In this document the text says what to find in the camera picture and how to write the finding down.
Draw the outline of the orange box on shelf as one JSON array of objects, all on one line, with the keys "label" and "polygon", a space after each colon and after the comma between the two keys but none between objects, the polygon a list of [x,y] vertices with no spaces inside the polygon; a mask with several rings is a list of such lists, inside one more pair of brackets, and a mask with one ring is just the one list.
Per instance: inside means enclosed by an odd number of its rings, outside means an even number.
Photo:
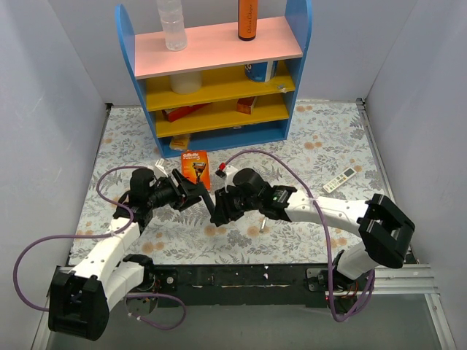
[{"label": "orange box on shelf", "polygon": [[251,115],[257,101],[257,96],[240,98],[236,102],[236,110],[242,114]]}]

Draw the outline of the clear plastic bottle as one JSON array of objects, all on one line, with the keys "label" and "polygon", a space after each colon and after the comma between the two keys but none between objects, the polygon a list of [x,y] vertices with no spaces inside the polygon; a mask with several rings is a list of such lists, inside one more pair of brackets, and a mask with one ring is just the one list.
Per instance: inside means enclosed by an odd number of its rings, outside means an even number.
[{"label": "clear plastic bottle", "polygon": [[184,50],[188,45],[188,39],[185,33],[182,2],[180,0],[157,0],[156,3],[167,49]]}]

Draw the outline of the blue white can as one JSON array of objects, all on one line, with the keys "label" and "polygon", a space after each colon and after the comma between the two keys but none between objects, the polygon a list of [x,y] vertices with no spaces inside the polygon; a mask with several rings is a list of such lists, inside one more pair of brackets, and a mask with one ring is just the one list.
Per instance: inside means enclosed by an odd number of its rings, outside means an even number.
[{"label": "blue white can", "polygon": [[246,77],[253,82],[269,82],[276,76],[278,61],[248,63],[244,66]]}]

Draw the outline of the orange cologne bottle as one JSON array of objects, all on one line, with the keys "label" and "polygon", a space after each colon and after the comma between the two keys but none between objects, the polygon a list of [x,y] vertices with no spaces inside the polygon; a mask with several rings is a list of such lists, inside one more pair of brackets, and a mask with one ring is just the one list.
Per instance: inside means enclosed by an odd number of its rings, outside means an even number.
[{"label": "orange cologne bottle", "polygon": [[251,41],[256,37],[258,20],[258,0],[238,1],[238,37]]}]

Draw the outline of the yellow packet on shelf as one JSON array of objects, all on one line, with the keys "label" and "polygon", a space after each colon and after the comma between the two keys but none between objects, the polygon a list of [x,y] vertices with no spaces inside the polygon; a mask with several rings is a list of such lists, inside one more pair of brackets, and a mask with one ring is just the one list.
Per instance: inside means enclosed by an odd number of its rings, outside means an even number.
[{"label": "yellow packet on shelf", "polygon": [[172,136],[169,147],[172,150],[184,152],[188,150],[190,144],[190,134]]}]

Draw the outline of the floral table mat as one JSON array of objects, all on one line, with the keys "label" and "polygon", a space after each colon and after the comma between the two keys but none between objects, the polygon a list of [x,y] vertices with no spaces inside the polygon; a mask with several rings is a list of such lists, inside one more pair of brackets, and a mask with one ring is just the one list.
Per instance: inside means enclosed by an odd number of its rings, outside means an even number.
[{"label": "floral table mat", "polygon": [[[131,245],[157,264],[325,263],[359,242],[330,220],[287,218],[297,195],[308,209],[326,197],[367,201],[386,193],[374,161],[363,104],[301,101],[284,141],[208,154],[212,208],[159,206]],[[344,170],[355,175],[333,192],[324,186]]]}]

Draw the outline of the clear handle screwdriver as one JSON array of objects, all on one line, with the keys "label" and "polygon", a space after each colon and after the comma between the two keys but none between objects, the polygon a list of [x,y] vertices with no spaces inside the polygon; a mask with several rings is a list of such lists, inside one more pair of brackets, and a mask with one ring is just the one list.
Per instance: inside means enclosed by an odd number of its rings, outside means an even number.
[{"label": "clear handle screwdriver", "polygon": [[264,229],[265,229],[265,227],[266,227],[266,222],[267,222],[267,218],[264,217],[264,218],[262,219],[262,221],[261,221],[261,224],[260,224],[260,230],[259,230],[260,233],[263,233],[263,232],[264,232]]}]

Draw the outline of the orange razor box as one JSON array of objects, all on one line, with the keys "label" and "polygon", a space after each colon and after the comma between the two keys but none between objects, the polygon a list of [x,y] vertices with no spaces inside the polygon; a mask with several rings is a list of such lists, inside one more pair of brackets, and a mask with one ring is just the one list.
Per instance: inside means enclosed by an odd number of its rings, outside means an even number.
[{"label": "orange razor box", "polygon": [[187,151],[181,155],[181,173],[194,184],[210,190],[209,158],[206,151]]}]

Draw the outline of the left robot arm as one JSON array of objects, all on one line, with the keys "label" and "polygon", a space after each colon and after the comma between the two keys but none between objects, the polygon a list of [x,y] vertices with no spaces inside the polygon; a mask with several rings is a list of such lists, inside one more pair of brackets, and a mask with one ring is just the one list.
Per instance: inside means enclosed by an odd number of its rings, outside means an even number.
[{"label": "left robot arm", "polygon": [[201,181],[190,181],[177,169],[167,174],[137,167],[130,189],[122,195],[104,239],[69,272],[57,272],[50,285],[48,327],[53,332],[98,340],[110,311],[128,292],[150,290],[155,274],[151,258],[125,253],[153,218],[154,209],[170,206],[183,211],[203,201],[210,212],[215,205]]}]

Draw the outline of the aluminium frame rail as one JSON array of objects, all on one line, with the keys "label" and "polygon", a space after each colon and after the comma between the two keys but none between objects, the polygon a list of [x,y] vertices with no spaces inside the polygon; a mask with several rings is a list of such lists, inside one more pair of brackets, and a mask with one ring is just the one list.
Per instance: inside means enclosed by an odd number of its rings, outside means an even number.
[{"label": "aluminium frame rail", "polygon": [[316,349],[456,349],[429,265],[376,269],[369,304],[342,323],[315,311]]}]

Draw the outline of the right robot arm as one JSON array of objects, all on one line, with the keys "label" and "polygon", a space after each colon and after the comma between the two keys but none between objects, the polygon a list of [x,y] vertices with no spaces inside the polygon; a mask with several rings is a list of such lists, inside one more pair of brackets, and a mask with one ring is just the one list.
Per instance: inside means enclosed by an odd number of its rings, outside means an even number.
[{"label": "right robot arm", "polygon": [[216,174],[224,181],[215,191],[211,222],[216,226],[259,211],[271,220],[325,222],[360,238],[360,243],[338,253],[331,268],[317,276],[327,282],[330,273],[335,289],[350,288],[379,265],[399,269],[404,264],[415,225],[386,195],[375,194],[367,201],[310,198],[295,187],[271,186],[251,168],[222,165]]}]

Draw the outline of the white cup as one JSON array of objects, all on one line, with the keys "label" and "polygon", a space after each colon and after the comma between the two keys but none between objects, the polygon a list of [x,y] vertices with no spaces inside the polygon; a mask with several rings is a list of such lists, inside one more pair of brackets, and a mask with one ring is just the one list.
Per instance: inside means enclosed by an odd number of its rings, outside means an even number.
[{"label": "white cup", "polygon": [[192,71],[173,74],[169,76],[170,87],[173,92],[181,95],[191,94],[199,91],[202,87],[202,73]]}]

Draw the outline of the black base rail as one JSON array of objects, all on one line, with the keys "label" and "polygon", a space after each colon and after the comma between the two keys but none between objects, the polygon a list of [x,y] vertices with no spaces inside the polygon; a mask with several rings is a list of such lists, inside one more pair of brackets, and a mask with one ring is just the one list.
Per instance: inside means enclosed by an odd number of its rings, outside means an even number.
[{"label": "black base rail", "polygon": [[130,254],[112,268],[108,279],[92,273],[70,273],[64,300],[79,313],[111,311],[128,293],[147,298],[167,294],[187,306],[330,304],[323,264],[156,265],[149,257]]}]

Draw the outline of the red box on shelf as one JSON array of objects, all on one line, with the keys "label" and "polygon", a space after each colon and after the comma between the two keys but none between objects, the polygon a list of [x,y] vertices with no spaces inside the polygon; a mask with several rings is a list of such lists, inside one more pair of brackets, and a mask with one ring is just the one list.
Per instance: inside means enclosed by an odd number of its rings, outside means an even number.
[{"label": "red box on shelf", "polygon": [[188,116],[194,112],[197,112],[200,109],[203,109],[205,106],[209,106],[209,103],[206,104],[196,104],[190,106],[181,106],[171,109],[162,109],[162,115],[170,122],[173,123],[183,117]]}]

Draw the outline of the blue shelf unit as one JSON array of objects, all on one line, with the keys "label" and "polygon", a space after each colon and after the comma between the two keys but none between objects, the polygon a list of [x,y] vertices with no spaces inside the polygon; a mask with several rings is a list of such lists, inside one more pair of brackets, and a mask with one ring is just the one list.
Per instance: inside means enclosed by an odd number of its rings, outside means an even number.
[{"label": "blue shelf unit", "polygon": [[[189,148],[204,151],[285,140],[312,37],[312,12],[310,1],[288,1],[284,15],[258,20],[251,41],[238,37],[235,23],[188,28],[188,46],[173,52],[161,32],[136,34],[126,8],[117,5],[123,60],[161,156],[180,155],[169,147],[177,135],[190,134]],[[265,61],[278,61],[276,76],[269,82],[249,80],[244,66]],[[192,71],[202,73],[201,89],[173,92],[169,76]],[[258,97],[252,114],[237,112],[237,100],[252,96]],[[175,122],[161,112],[206,103]]]}]

